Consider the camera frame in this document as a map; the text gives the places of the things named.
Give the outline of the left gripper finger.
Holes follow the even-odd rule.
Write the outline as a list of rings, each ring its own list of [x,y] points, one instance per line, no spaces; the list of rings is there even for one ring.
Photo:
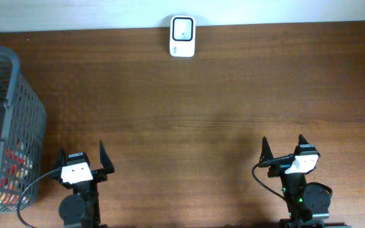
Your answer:
[[[58,154],[58,158],[54,163],[53,170],[59,171],[62,167],[66,165],[66,156],[65,151],[63,148],[60,149],[60,152]]]
[[[99,141],[99,156],[100,156],[100,163],[102,164],[105,173],[106,174],[114,173],[115,171],[114,165],[106,152],[103,141]]]

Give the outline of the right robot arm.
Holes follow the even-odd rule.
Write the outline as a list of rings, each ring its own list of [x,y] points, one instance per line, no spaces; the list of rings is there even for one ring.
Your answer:
[[[347,224],[325,222],[330,217],[329,207],[333,190],[318,182],[307,182],[305,176],[316,169],[321,155],[303,135],[298,136],[294,152],[275,157],[266,137],[262,138],[259,162],[252,168],[252,176],[262,187],[281,198],[288,209],[288,219],[281,219],[279,227],[347,227]],[[281,180],[278,193],[265,185],[255,175],[256,168],[267,168],[269,178]]]

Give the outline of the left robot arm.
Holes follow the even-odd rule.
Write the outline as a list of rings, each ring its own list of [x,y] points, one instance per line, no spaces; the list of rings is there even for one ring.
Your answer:
[[[107,228],[101,222],[98,184],[106,182],[115,169],[104,144],[99,142],[99,160],[102,167],[92,170],[86,153],[66,155],[63,150],[54,164],[57,173],[51,178],[72,190],[59,205],[59,216],[64,227]]]

